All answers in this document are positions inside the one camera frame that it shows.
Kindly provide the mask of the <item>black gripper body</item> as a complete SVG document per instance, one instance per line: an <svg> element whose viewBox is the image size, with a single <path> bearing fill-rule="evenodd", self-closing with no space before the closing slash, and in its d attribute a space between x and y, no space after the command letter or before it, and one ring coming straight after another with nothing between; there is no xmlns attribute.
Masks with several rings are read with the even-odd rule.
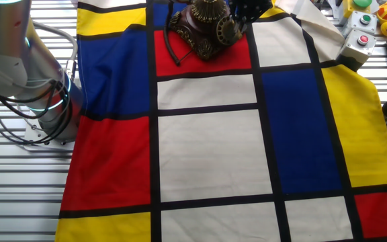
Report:
<svg viewBox="0 0 387 242"><path fill-rule="evenodd" d="M253 23L273 7L271 0L230 0L230 15L238 23Z"/></svg>

